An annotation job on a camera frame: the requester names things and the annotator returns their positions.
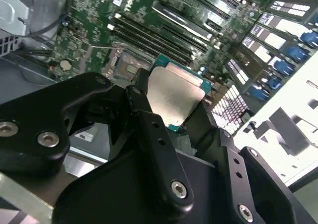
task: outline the screw head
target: screw head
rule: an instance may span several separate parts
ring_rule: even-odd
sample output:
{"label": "screw head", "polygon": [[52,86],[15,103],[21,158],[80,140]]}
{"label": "screw head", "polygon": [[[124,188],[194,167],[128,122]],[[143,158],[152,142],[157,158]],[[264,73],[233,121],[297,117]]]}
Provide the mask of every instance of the screw head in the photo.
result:
{"label": "screw head", "polygon": [[100,84],[103,84],[103,85],[106,84],[106,81],[98,76],[96,77],[96,81],[99,82]]}
{"label": "screw head", "polygon": [[187,189],[179,181],[172,182],[171,189],[178,198],[184,199],[187,196]]}
{"label": "screw head", "polygon": [[11,137],[18,133],[19,127],[10,121],[0,122],[0,137]]}
{"label": "screw head", "polygon": [[67,26],[69,25],[69,23],[68,23],[67,21],[63,21],[63,22],[62,22],[62,25],[65,26],[65,27],[67,27]]}
{"label": "screw head", "polygon": [[43,132],[38,136],[38,143],[44,147],[53,148],[60,142],[60,138],[52,132]]}
{"label": "screw head", "polygon": [[248,221],[249,223],[253,222],[253,215],[252,215],[252,213],[250,212],[250,210],[246,206],[241,204],[241,205],[238,206],[238,210],[239,210],[240,215],[246,221]]}
{"label": "screw head", "polygon": [[224,134],[226,137],[228,137],[228,138],[230,138],[230,137],[231,137],[230,133],[229,133],[229,132],[227,132],[227,131],[223,131],[223,134]]}
{"label": "screw head", "polygon": [[140,92],[137,88],[135,88],[135,87],[133,87],[133,91],[134,91],[135,93],[137,93],[137,94],[141,94],[141,92]]}
{"label": "screw head", "polygon": [[257,152],[256,152],[255,150],[250,149],[250,152],[251,152],[255,157],[257,157]]}

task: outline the black cable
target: black cable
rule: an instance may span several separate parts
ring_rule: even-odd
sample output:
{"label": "black cable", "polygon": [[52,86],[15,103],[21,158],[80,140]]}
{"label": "black cable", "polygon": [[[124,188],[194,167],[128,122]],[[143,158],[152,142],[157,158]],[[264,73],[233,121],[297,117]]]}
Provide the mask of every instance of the black cable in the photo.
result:
{"label": "black cable", "polygon": [[49,26],[47,26],[39,31],[36,31],[36,32],[30,32],[27,35],[15,35],[15,34],[12,34],[12,35],[15,37],[19,37],[19,38],[30,38],[30,37],[42,35],[42,34],[46,33],[47,31],[53,29],[55,26],[60,24],[63,20],[65,20],[69,16],[69,13],[71,13],[71,9],[72,9],[72,0],[67,0],[66,11],[63,12],[60,15],[60,17],[56,21],[54,21],[52,24],[50,24]]}

